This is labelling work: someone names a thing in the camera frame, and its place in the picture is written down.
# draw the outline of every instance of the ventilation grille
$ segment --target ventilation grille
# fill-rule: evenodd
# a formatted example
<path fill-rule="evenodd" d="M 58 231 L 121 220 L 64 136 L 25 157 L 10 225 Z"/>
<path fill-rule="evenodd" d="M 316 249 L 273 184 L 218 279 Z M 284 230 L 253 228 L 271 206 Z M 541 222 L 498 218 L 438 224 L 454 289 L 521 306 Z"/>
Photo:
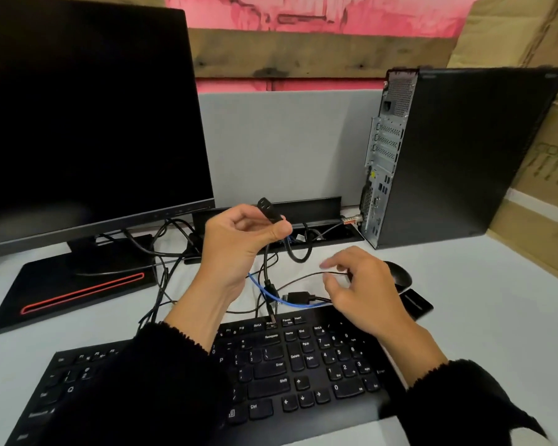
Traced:
<path fill-rule="evenodd" d="M 398 141 L 393 141 L 393 140 L 388 139 L 386 137 L 379 138 L 379 142 L 381 144 L 386 145 L 386 146 L 393 147 L 395 150 L 399 148 L 399 142 Z"/>
<path fill-rule="evenodd" d="M 396 116 L 405 116 L 411 104 L 411 78 L 393 78 L 388 81 L 387 100 L 394 102 Z"/>
<path fill-rule="evenodd" d="M 380 155 L 386 156 L 391 161 L 394 161 L 395 157 L 397 156 L 397 153 L 395 151 L 391 151 L 383 147 L 380 147 L 377 151 L 380 153 Z"/>
<path fill-rule="evenodd" d="M 401 128 L 389 127 L 388 125 L 382 125 L 382 128 L 380 128 L 380 130 L 390 134 L 394 134 L 397 137 L 401 136 L 402 131 Z"/>

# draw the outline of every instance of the monitor screen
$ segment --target monitor screen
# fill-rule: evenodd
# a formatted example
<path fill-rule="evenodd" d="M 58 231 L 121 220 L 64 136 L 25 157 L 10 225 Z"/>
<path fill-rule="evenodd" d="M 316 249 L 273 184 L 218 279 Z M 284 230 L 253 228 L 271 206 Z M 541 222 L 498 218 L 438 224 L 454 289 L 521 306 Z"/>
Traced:
<path fill-rule="evenodd" d="M 183 11 L 0 0 L 0 254 L 212 198 Z"/>

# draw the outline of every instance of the desk surface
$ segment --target desk surface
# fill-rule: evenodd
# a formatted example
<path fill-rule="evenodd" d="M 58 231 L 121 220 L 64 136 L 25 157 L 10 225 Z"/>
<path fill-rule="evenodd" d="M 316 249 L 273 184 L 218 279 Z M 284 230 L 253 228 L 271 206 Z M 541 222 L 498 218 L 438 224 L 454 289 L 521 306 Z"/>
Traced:
<path fill-rule="evenodd" d="M 157 242 L 163 251 L 184 250 L 184 244 L 173 231 Z M 434 305 L 420 324 L 430 330 L 444 353 L 483 366 L 558 441 L 558 279 L 486 236 L 382 251 L 362 242 L 357 245 L 407 269 L 413 288 Z M 279 263 L 269 271 L 271 279 L 283 285 L 314 272 L 322 259 L 342 247 L 314 249 L 303 265 L 281 253 Z M 67 251 L 65 244 L 59 244 L 0 258 L 0 302 L 24 263 Z M 185 291 L 197 269 L 198 265 L 179 266 L 168 287 L 171 297 Z M 321 276 L 297 282 L 290 290 L 324 292 Z M 150 288 L 0 335 L 0 446 L 54 352 L 131 338 L 155 295 Z M 230 309 L 251 309 L 256 296 L 254 286 L 246 282 Z M 160 319 L 167 311 L 168 306 L 162 307 Z M 249 315 L 225 315 L 224 322 L 244 317 Z M 408 444 L 396 418 L 300 443 Z"/>

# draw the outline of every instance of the desktop computer tower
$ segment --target desktop computer tower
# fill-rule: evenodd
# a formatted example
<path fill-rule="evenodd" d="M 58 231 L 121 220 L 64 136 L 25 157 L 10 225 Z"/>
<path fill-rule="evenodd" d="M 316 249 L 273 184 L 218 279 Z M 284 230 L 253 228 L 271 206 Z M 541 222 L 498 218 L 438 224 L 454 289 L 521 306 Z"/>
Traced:
<path fill-rule="evenodd" d="M 558 92 L 558 68 L 393 69 L 360 231 L 374 248 L 482 235 Z"/>

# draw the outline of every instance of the monitor base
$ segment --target monitor base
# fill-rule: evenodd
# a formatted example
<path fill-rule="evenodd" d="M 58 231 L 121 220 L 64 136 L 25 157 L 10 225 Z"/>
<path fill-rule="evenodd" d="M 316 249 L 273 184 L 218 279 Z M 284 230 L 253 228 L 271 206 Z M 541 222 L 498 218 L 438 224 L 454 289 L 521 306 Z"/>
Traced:
<path fill-rule="evenodd" d="M 136 238 L 145 248 L 150 248 L 152 239 L 151 235 Z M 152 268 L 113 275 L 79 275 L 154 264 L 152 256 L 128 239 L 101 246 L 90 240 L 70 245 L 71 253 L 30 262 L 21 268 L 0 305 L 0 333 L 156 285 Z"/>

